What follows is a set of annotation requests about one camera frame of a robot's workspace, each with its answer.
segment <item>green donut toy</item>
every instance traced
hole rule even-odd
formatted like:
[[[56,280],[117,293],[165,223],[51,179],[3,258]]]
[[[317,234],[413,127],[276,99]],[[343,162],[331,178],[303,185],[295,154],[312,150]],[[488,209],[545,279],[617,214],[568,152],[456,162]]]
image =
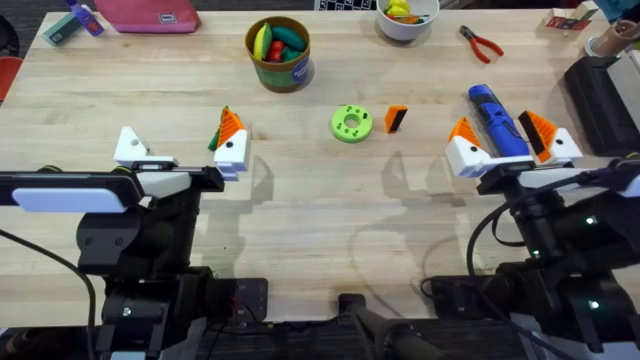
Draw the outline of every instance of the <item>green donut toy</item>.
[[[346,123],[347,120],[355,121],[356,127],[349,127]],[[369,112],[362,106],[345,105],[333,113],[331,129],[338,139],[347,143],[357,143],[371,134],[373,120]]]

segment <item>cup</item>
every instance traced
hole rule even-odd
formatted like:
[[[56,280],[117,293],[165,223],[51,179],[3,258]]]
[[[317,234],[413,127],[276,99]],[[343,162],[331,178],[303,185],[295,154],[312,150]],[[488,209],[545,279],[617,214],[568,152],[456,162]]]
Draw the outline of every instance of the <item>cup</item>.
[[[302,55],[297,59],[285,63],[271,63],[253,57],[253,44],[258,31],[264,23],[271,27],[284,26],[300,35],[307,45]],[[285,17],[274,16],[262,19],[253,24],[244,39],[249,58],[253,61],[258,78],[264,87],[279,93],[292,92],[298,89],[306,80],[309,68],[309,54],[311,53],[311,37],[307,29],[298,21]]]
[[[435,20],[436,16],[440,12],[440,2],[438,0],[408,0],[411,7],[411,13],[415,15],[429,15],[427,18],[423,18],[422,24],[403,24],[395,20],[391,20],[384,14],[384,9],[387,8],[389,0],[378,1],[378,14],[376,21],[378,26],[385,35],[400,41],[414,40],[420,34],[425,32],[431,22]]]

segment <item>small box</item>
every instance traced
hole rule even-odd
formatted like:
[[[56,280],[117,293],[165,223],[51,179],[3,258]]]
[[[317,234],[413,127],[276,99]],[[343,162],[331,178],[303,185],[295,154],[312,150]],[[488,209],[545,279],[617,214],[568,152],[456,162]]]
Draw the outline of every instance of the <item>small box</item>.
[[[593,1],[585,1],[578,5],[571,17],[578,19],[579,21],[585,21],[591,19],[591,17],[598,12],[598,5]]]
[[[547,17],[544,18],[546,27],[559,28],[567,18],[567,12],[563,9],[551,9]]]
[[[584,28],[589,26],[589,24],[591,24],[591,20],[581,20],[581,21],[578,21],[575,25],[573,25],[571,30],[577,30],[577,31],[584,30]]]
[[[573,26],[577,23],[578,23],[578,19],[568,17],[564,19],[564,22],[560,25],[560,29],[571,30]]]
[[[87,5],[82,5],[88,12],[91,12],[91,8]],[[76,18],[73,13],[65,15],[60,21],[55,23],[44,33],[42,38],[52,46],[58,46],[71,36],[76,30],[82,27],[80,20]]]

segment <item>orange block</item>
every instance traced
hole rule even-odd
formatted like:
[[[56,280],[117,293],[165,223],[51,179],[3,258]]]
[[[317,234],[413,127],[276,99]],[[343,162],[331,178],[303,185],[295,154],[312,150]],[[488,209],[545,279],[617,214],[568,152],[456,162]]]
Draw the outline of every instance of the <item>orange block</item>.
[[[451,130],[451,134],[449,134],[448,142],[451,142],[454,136],[462,136],[463,138],[467,139],[468,142],[482,149],[482,146],[480,146],[480,141],[478,141],[476,133],[473,132],[473,128],[469,124],[469,120],[467,120],[466,116],[458,120],[456,126],[453,127],[453,130]]]
[[[229,110],[228,106],[225,106],[220,116],[220,135],[218,136],[216,149],[226,143],[238,130],[242,129],[244,129],[244,125],[240,122],[238,115]]]
[[[387,134],[394,134],[400,128],[400,123],[404,119],[408,108],[404,105],[389,106],[387,115],[384,117],[384,128]]]
[[[551,158],[551,145],[558,128],[551,121],[531,111],[525,111],[518,116],[524,131],[527,133],[531,148],[540,162]]]

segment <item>pliers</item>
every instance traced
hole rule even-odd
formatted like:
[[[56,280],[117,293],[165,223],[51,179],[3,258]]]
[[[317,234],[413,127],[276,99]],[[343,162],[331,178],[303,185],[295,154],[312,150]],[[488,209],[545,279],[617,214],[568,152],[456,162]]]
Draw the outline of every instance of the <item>pliers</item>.
[[[496,43],[494,43],[493,41],[489,41],[489,40],[487,40],[487,39],[485,39],[483,37],[480,37],[480,36],[476,35],[468,27],[466,27],[464,25],[460,26],[460,33],[467,40],[469,40],[469,42],[471,43],[471,49],[473,49],[473,52],[476,54],[478,59],[480,59],[480,61],[482,61],[483,63],[488,64],[488,63],[491,62],[491,59],[489,59],[485,54],[483,54],[480,51],[480,49],[478,48],[478,43],[480,43],[480,44],[488,47],[489,49],[495,51],[496,54],[498,54],[498,56],[504,55],[504,51],[502,51],[500,46],[496,45]]]

